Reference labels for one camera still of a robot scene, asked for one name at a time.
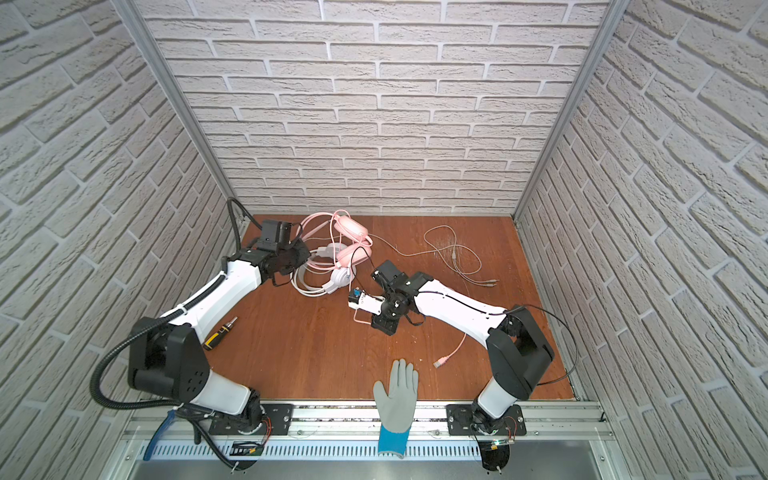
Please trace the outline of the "pink headphones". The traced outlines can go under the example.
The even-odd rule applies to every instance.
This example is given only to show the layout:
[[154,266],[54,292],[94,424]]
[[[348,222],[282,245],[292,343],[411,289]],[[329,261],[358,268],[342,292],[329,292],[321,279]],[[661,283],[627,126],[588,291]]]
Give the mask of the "pink headphones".
[[316,271],[352,268],[371,254],[373,240],[369,231],[354,220],[346,210],[333,213],[317,212],[305,217],[300,223],[303,240],[308,240],[318,230],[328,226],[330,237],[330,262],[309,260],[307,265]]

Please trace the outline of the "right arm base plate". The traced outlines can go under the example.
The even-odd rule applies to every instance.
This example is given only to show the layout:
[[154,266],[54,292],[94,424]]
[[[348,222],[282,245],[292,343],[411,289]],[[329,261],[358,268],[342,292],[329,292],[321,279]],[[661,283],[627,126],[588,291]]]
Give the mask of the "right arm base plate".
[[499,418],[492,418],[475,403],[454,403],[446,406],[448,432],[450,436],[504,435],[525,436],[527,428],[522,409],[511,405]]

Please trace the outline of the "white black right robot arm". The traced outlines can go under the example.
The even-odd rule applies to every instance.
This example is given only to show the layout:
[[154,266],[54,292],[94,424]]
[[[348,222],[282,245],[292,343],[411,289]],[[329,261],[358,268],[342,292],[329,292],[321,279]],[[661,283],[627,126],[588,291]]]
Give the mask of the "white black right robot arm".
[[473,404],[479,420],[497,420],[517,401],[527,400],[555,359],[555,352],[525,306],[484,304],[423,272],[410,276],[386,261],[374,269],[379,296],[349,295],[349,305],[372,314],[372,325],[388,335],[410,313],[432,317],[463,332],[488,352],[491,379]]

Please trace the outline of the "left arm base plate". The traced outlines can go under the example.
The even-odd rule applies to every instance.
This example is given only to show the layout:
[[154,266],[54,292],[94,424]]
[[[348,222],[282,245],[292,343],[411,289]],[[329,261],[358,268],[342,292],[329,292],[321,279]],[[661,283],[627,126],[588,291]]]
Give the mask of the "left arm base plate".
[[294,405],[290,403],[259,403],[248,406],[239,415],[214,415],[208,432],[211,435],[262,435],[271,427],[272,436],[285,436],[291,426]]

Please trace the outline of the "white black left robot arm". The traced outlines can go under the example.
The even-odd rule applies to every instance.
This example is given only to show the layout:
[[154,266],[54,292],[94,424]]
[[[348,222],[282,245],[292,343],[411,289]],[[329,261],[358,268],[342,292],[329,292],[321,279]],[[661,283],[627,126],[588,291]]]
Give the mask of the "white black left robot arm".
[[277,274],[288,275],[309,258],[301,240],[265,249],[241,249],[193,297],[157,319],[134,324],[129,346],[130,387],[248,422],[260,421],[258,393],[214,372],[203,347],[219,321],[245,296]]

